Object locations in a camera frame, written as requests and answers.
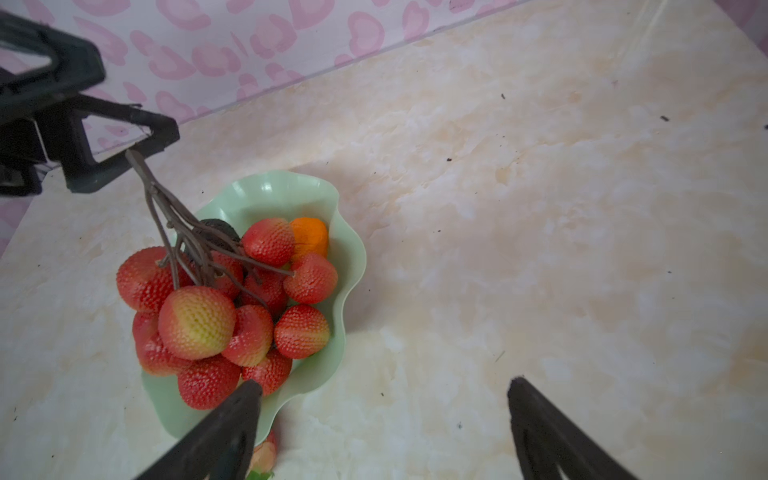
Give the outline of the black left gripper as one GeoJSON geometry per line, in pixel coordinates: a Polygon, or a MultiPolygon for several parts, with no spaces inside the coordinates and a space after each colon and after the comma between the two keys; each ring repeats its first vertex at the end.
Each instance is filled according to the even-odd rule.
{"type": "Polygon", "coordinates": [[[49,161],[61,165],[71,192],[95,193],[131,169],[127,153],[147,158],[180,139],[171,117],[81,95],[106,76],[100,53],[88,40],[3,11],[1,51],[42,59],[17,73],[1,69],[3,196],[41,194],[38,167],[49,161]],[[132,144],[108,147],[108,156],[98,160],[83,125],[89,116],[142,127],[147,133],[132,144]]]}

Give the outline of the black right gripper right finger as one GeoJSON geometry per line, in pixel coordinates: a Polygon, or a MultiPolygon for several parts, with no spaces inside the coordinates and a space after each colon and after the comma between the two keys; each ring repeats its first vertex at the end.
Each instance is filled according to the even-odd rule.
{"type": "Polygon", "coordinates": [[[524,377],[511,380],[507,397],[523,478],[636,479],[524,377]]]}

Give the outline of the red lychee bunch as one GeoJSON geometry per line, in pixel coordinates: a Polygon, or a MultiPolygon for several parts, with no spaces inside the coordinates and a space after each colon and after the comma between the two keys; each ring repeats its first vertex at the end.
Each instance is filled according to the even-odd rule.
{"type": "Polygon", "coordinates": [[[326,257],[308,253],[291,262],[290,222],[267,218],[252,224],[232,251],[193,232],[194,216],[148,169],[140,154],[127,159],[139,175],[155,225],[158,247],[132,254],[119,267],[122,300],[135,312],[134,341],[142,368],[175,376],[183,402],[196,410],[219,406],[241,381],[274,393],[293,360],[323,349],[330,338],[324,315],[313,307],[335,289],[338,274],[326,257]],[[269,305],[238,300],[257,270],[285,275],[282,291],[297,303],[278,320],[269,305]]]}

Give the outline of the small fake orange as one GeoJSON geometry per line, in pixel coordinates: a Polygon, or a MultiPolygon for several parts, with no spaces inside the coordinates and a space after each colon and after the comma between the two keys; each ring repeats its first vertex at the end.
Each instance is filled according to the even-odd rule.
{"type": "Polygon", "coordinates": [[[301,217],[290,222],[294,235],[294,253],[291,262],[296,262],[308,253],[328,255],[329,233],[325,223],[317,218],[301,217]]]}

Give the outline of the dark fake avocado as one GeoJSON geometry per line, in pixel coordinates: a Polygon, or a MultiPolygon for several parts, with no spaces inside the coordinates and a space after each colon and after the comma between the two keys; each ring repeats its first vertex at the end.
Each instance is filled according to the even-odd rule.
{"type": "Polygon", "coordinates": [[[241,237],[226,221],[216,218],[202,219],[201,227],[193,228],[193,232],[206,241],[220,248],[232,251],[231,243],[239,244],[241,237]]]}

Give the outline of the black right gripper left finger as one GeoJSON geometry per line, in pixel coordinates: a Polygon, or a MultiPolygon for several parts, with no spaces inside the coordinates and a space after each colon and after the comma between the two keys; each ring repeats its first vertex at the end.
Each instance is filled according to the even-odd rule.
{"type": "Polygon", "coordinates": [[[244,382],[138,479],[246,478],[261,399],[261,386],[244,382]]]}

